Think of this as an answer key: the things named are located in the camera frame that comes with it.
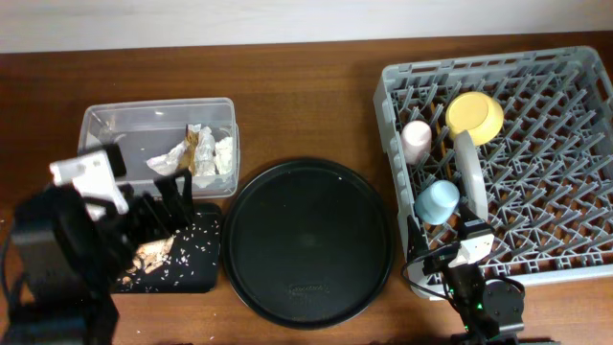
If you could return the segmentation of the gold foil wrapper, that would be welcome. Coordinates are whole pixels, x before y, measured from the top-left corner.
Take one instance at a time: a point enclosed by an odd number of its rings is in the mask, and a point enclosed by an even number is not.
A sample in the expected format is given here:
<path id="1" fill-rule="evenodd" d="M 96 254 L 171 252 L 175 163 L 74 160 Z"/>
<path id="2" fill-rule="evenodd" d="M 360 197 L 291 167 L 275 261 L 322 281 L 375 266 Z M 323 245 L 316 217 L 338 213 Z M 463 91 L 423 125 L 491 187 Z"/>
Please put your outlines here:
<path id="1" fill-rule="evenodd" d="M 183 141 L 185 149 L 178 161 L 177 170 L 188 169 L 191 173 L 195 172 L 195 150 L 199 142 L 199 132 L 197 130 L 190 129 L 190 126 L 186 126 L 186 135 Z"/>

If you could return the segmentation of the food scraps pile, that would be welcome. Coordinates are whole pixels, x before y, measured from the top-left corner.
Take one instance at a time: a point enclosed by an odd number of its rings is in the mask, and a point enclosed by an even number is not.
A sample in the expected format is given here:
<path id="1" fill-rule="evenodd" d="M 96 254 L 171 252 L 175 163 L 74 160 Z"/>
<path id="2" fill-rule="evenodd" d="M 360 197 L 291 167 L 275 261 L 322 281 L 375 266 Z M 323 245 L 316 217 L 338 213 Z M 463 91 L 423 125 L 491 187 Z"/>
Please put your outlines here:
<path id="1" fill-rule="evenodd" d="M 131 285 L 142 276 L 148 275 L 170 262 L 170 251 L 173 247 L 175 236 L 152 241 L 141 245 L 133 259 L 133 267 L 129 268 L 121 279 L 122 285 Z"/>

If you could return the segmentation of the large white napkin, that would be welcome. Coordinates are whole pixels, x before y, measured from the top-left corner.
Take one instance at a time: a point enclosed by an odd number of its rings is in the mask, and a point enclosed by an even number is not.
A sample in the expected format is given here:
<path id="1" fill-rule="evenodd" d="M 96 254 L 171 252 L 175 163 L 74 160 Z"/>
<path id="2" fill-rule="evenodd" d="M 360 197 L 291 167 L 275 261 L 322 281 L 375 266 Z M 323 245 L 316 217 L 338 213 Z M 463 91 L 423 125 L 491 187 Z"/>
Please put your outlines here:
<path id="1" fill-rule="evenodd" d="M 201 124 L 187 126 L 199 132 L 199 142 L 194 155 L 195 172 L 192 175 L 197 187 L 206 188 L 216 179 L 216 164 L 214 162 L 216 141 L 212 135 L 212 130 L 208 126 Z M 149 158 L 147 161 L 148 167 L 160 175 L 170 175 L 177 171 L 178 161 L 185 149 L 183 141 L 168 153 Z"/>

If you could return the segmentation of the blue cup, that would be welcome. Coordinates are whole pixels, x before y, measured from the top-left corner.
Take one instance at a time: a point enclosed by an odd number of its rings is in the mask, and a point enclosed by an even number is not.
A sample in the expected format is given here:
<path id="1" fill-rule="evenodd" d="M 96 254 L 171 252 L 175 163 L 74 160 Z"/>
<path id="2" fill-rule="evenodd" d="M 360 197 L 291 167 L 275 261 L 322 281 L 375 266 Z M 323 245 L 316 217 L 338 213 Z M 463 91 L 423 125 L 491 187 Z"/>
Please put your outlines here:
<path id="1" fill-rule="evenodd" d="M 459 200 L 460 192 L 453 183 L 438 180 L 418 195 L 415 212 L 423 222 L 440 225 L 451 217 Z"/>

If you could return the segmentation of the small white tissue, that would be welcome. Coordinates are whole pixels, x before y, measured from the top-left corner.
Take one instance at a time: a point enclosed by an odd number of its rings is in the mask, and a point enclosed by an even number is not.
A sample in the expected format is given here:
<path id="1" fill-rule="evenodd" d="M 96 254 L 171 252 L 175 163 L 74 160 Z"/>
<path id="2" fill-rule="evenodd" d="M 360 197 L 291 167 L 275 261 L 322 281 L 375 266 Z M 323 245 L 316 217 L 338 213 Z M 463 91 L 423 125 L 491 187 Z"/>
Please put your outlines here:
<path id="1" fill-rule="evenodd" d="M 215 164 L 219 174 L 227 174 L 233 168 L 234 138 L 225 137 L 216 142 Z"/>

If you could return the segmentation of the grey round plate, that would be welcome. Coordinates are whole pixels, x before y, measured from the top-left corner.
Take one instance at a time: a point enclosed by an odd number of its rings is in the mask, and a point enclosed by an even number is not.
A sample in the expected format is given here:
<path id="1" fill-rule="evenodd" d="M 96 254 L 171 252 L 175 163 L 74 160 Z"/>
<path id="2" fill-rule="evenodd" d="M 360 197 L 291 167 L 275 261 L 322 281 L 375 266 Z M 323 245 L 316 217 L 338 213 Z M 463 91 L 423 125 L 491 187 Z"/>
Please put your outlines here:
<path id="1" fill-rule="evenodd" d="M 461 174 L 468 208 L 480 219 L 488 219 L 488 198 L 477 149 L 465 130 L 455 136 L 456 169 Z"/>

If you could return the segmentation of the pink cup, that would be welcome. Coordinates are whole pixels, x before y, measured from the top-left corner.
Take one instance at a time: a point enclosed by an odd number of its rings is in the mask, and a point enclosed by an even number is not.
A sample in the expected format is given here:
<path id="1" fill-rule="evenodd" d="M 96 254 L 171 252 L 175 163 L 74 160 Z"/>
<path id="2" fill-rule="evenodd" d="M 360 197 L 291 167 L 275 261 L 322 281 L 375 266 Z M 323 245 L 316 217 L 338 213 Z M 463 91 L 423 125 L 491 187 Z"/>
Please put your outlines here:
<path id="1" fill-rule="evenodd" d="M 415 165 L 430 151 L 432 131 L 426 122 L 415 120 L 402 129 L 400 139 L 405 162 Z"/>

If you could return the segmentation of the yellow bowl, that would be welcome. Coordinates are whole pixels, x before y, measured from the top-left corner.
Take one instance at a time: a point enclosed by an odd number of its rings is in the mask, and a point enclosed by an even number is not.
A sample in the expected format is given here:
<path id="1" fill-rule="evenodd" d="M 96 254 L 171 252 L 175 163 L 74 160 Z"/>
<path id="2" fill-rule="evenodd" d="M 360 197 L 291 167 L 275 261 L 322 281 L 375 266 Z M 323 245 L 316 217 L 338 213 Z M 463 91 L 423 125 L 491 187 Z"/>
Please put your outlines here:
<path id="1" fill-rule="evenodd" d="M 445 124 L 451 138 L 467 131 L 475 146 L 494 139 L 501 131 L 504 110 L 492 97 L 482 92 L 466 92 L 456 97 L 447 107 Z"/>

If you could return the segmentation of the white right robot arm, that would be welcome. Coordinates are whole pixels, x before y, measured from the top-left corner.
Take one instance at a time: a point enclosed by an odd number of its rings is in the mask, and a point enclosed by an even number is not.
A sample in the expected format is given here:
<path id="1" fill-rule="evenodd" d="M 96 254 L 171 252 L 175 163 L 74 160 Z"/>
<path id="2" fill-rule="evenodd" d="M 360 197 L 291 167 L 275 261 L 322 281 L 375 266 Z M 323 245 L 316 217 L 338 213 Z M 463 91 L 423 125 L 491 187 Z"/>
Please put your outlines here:
<path id="1" fill-rule="evenodd" d="M 419 227 L 413 218 L 407 219 L 410 257 L 402 267 L 405 282 L 426 294 L 448 302 L 457 312 L 465 331 L 450 336 L 452 344 L 520 344 L 517 334 L 524 330 L 522 319 L 526 290 L 505 276 L 486 278 L 470 255 L 483 244 L 490 251 L 493 227 L 483 220 L 461 221 L 459 238 L 434 250 L 417 246 Z M 438 293 L 410 279 L 408 268 L 423 264 L 425 275 L 440 273 L 443 292 Z"/>

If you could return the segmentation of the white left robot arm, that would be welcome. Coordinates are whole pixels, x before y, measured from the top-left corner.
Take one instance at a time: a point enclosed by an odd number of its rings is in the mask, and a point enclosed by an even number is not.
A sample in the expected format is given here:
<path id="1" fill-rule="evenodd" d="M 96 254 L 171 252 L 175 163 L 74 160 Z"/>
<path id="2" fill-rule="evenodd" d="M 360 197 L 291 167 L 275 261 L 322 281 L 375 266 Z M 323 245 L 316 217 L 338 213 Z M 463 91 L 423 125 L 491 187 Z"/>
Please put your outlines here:
<path id="1" fill-rule="evenodd" d="M 119 320 L 111 292 L 139 246 L 168 238 L 193 221 L 192 175 L 155 181 L 161 194 L 120 188 L 83 196 L 72 184 L 50 187 L 18 205 L 11 242 L 23 271 L 4 292 L 9 326 L 4 344 L 109 344 Z"/>

